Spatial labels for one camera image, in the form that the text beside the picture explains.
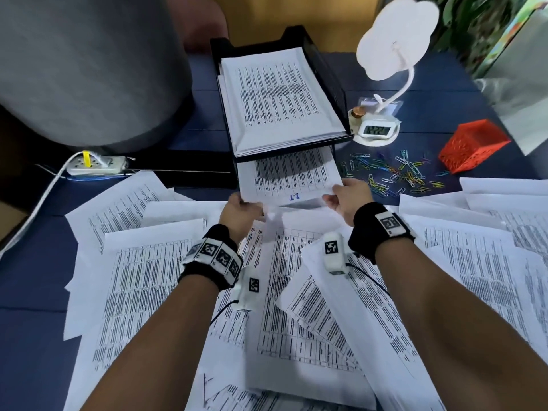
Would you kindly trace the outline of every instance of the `person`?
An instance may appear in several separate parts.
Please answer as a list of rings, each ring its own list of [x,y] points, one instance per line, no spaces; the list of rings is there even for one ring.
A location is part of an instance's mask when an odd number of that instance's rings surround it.
[[[354,231],[364,231],[369,226],[363,212],[379,204],[366,183],[344,179],[343,184],[323,199]],[[259,205],[243,203],[233,194],[219,225],[206,236],[236,248],[260,215]],[[548,409],[548,366],[511,325],[411,239],[383,241],[374,256],[448,410]],[[219,284],[219,277],[210,266],[189,263],[179,284],[116,358],[82,410],[183,410],[217,295],[226,286]]]

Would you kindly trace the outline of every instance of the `red pen holder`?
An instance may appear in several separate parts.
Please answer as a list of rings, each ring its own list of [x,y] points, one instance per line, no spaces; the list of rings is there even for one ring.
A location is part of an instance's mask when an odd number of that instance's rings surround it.
[[[460,124],[438,158],[452,174],[471,170],[508,144],[504,131],[487,119]]]

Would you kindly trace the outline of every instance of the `yellow wall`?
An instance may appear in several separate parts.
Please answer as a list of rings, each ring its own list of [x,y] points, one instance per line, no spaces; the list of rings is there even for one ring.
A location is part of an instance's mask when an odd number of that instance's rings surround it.
[[[379,0],[215,0],[226,15],[230,41],[242,46],[279,39],[286,26],[304,25],[322,51],[356,51]]]

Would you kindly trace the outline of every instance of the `black wristband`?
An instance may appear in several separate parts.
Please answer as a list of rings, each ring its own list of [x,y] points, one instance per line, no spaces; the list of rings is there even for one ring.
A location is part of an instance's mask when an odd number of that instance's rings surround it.
[[[348,246],[354,252],[357,252],[367,258],[373,265],[376,265],[375,252],[381,243],[388,241],[391,238],[409,238],[415,240],[411,235],[409,228],[396,214],[391,214],[394,217],[394,223],[397,221],[406,230],[406,233],[397,236],[390,236],[386,229],[382,226],[379,219],[375,216],[381,213],[389,212],[384,205],[371,202],[360,207],[354,215],[354,229],[348,240]]]
[[[218,241],[222,241],[228,245],[234,252],[238,252],[238,246],[236,242],[230,239],[230,231],[225,225],[217,224],[209,228],[209,231],[204,235],[204,238],[212,238]],[[230,288],[229,283],[226,282],[223,275],[216,272],[209,265],[202,264],[201,262],[191,262],[182,271],[177,283],[182,280],[183,277],[189,275],[201,275],[209,278],[219,288],[219,291]]]

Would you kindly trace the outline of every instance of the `gray cylinder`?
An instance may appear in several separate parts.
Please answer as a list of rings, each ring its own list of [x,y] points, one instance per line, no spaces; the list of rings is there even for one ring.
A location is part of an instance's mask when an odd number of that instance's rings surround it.
[[[0,0],[0,103],[50,140],[147,147],[191,87],[166,0]]]

